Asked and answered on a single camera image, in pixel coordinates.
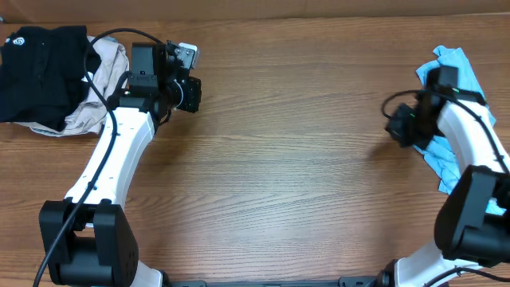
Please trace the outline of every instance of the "wooden table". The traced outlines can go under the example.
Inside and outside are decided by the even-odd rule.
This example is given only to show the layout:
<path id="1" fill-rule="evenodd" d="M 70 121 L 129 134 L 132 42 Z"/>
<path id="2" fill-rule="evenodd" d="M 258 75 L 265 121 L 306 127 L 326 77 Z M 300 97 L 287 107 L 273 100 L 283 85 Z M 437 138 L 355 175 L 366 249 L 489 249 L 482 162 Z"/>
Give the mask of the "wooden table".
<path id="1" fill-rule="evenodd" d="M 437 45 L 464 49 L 510 145 L 508 16 L 121 22 L 88 31 L 123 26 L 202 49 L 192 72 L 202 79 L 200 112 L 176 112 L 159 129 L 126 205 L 141 260 L 173 280 L 375 275 L 431 240 L 445 196 L 422 157 L 390 140 L 379 106 L 420 87 L 414 71 L 436 58 Z M 0 41 L 18 28 L 0 26 Z M 143 41 L 115 37 L 128 50 Z M 31 285 L 44 255 L 41 205 L 63 198 L 96 143 L 0 125 L 0 286 Z M 491 271 L 510 276 L 508 266 Z M 496 284 L 465 276 L 453 285 Z"/>

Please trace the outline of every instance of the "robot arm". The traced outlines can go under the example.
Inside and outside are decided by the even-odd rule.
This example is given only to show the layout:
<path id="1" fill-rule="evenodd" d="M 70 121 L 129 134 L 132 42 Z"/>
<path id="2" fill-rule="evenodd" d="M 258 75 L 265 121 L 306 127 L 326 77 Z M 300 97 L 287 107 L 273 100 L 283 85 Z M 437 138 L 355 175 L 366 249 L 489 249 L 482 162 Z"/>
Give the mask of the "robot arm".
<path id="1" fill-rule="evenodd" d="M 378 287 L 418 287 L 428 286 L 429 282 L 439 286 L 461 272 L 441 276 L 451 270 L 481 269 L 510 262 L 507 232 L 510 222 L 505 217 L 485 213 L 491 198 L 496 198 L 500 207 L 509 207 L 508 174 L 503 173 L 510 167 L 508 153 L 489 123 L 481 95 L 461 91 L 456 86 L 455 68 L 443 66 L 431 71 L 427 92 L 418 95 L 417 106 L 401 104 L 386 127 L 402 146 L 425 147 L 432 136 L 445 136 L 457 156 L 462 177 L 437 216 L 435 242 L 424 245 L 408 258 L 390 263 L 379 274 Z M 496 150 L 473 115 L 458 104 L 437 97 L 437 93 L 447 92 L 484 123 Z M 503 157 L 501 162 L 496 154 Z"/>
<path id="2" fill-rule="evenodd" d="M 173 108 L 197 112 L 201 82 L 190 77 L 198 48 L 171 42 L 134 44 L 132 72 L 120 78 L 108 98 L 117 122 L 116 141 L 103 171 L 73 219 L 73 227 L 57 242 L 48 269 L 57 285 L 161 287 L 166 276 L 138 260 L 138 245 L 124 215 L 124 205 L 140 156 L 158 126 Z M 128 89 L 120 88 L 127 80 Z M 47 201 L 39 224 L 48 252 L 57 233 L 84 194 L 112 138 L 112 118 L 107 115 L 100 141 L 87 167 L 63 201 Z M 95 237 L 78 237 L 75 231 L 93 228 Z"/>

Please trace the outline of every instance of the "black clothing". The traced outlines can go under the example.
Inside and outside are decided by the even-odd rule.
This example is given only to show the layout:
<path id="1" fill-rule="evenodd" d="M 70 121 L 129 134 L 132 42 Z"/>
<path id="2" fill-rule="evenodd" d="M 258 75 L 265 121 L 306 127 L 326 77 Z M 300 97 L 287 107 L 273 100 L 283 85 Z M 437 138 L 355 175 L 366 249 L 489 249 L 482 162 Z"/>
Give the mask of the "black clothing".
<path id="1" fill-rule="evenodd" d="M 22 27 L 0 47 L 0 122 L 38 122 L 56 131 L 88 95 L 84 78 L 85 26 Z M 100 57 L 91 50 L 87 69 L 95 73 Z"/>

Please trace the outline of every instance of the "light blue towel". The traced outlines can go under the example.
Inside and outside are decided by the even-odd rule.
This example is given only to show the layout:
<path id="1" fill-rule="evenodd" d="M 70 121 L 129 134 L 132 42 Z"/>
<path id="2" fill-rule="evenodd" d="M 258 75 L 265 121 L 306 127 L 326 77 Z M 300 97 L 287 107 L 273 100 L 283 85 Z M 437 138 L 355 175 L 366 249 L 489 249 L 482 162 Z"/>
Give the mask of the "light blue towel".
<path id="1" fill-rule="evenodd" d="M 477 77 L 475 77 L 473 68 L 468 58 L 464 55 L 462 48 L 448 49 L 440 45 L 433 50 L 433 53 L 438 56 L 437 60 L 430 61 L 416 70 L 423 85 L 426 82 L 427 73 L 431 69 L 437 68 L 440 65 L 448 65 L 459 69 L 458 88 L 480 92 L 482 96 L 485 97 L 480 84 L 478 84 Z M 491 124 L 494 125 L 496 123 L 496 118 L 494 118 L 492 114 L 489 116 Z M 446 138 L 435 136 L 425 151 L 416 146 L 414 148 L 423 154 L 423 159 L 441 179 L 439 191 L 449 195 L 461 177 L 461 173 L 459 172 L 457 158 L 452 152 L 452 148 L 449 146 Z M 496 201 L 491 199 L 487 206 L 487 212 L 501 215 L 504 213 L 504 209 L 499 208 Z"/>

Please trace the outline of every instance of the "white logo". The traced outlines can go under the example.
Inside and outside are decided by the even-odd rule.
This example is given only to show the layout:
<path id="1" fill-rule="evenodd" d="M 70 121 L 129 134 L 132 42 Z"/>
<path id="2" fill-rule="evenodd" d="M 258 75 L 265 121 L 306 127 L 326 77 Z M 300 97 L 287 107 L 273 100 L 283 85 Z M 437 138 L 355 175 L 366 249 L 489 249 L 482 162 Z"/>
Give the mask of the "white logo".
<path id="1" fill-rule="evenodd" d="M 13 44 L 15 44 L 15 45 L 23 45 L 23 44 L 25 44 L 25 38 L 17 37 L 16 39 L 14 39 Z"/>

